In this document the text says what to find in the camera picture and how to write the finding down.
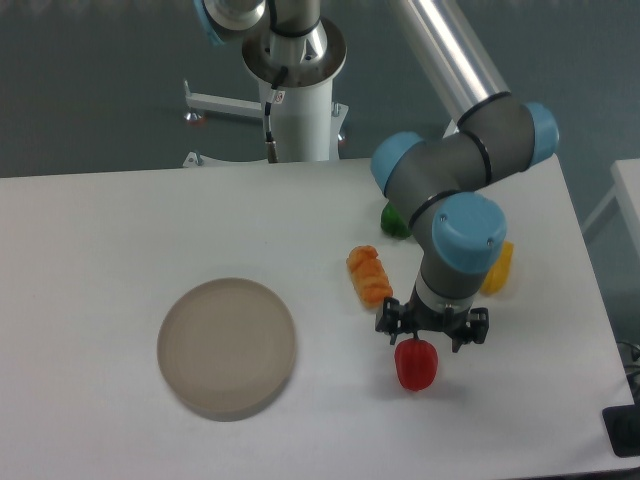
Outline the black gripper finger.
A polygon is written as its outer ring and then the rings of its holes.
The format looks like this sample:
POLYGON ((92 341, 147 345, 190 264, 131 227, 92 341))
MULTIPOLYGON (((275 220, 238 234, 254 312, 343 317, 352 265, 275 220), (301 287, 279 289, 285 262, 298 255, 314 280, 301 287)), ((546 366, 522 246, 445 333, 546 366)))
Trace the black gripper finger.
POLYGON ((415 323, 409 307, 395 298, 386 297, 376 314, 375 331, 387 335, 390 345, 395 345, 402 335, 415 337, 415 323))
POLYGON ((452 351, 458 352, 462 346, 483 344, 489 331, 489 310, 484 307, 471 308, 453 316, 450 332, 452 351))

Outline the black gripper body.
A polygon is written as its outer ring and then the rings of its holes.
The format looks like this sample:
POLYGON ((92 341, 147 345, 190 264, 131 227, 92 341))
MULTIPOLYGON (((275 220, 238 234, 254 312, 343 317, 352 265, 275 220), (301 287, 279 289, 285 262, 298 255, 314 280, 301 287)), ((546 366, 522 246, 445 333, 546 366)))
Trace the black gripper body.
POLYGON ((457 311, 454 307, 444 307, 436 311, 428 307, 417 293, 412 294, 406 305, 412 312, 415 332, 422 330, 439 332, 446 334, 449 338, 453 327, 453 316, 469 310, 469 308, 466 308, 457 311))

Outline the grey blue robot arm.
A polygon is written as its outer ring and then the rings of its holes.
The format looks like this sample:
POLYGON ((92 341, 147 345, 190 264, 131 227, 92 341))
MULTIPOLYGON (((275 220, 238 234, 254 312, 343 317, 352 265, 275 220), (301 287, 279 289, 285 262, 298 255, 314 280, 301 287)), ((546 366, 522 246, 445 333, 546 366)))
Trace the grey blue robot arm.
MULTIPOLYGON (((454 348, 481 344, 489 314, 473 301, 500 256, 506 219, 480 191, 550 158, 557 123, 543 105, 512 96, 455 2, 389 7, 454 129, 432 143, 400 132, 372 155, 378 187, 423 252, 409 301, 385 299, 375 328, 391 338, 440 332, 454 348)), ((334 158, 340 121, 331 89, 346 43, 320 3, 198 1, 194 8, 212 44, 241 41, 259 86, 257 104, 215 98, 211 110, 254 111, 272 164, 334 158)))

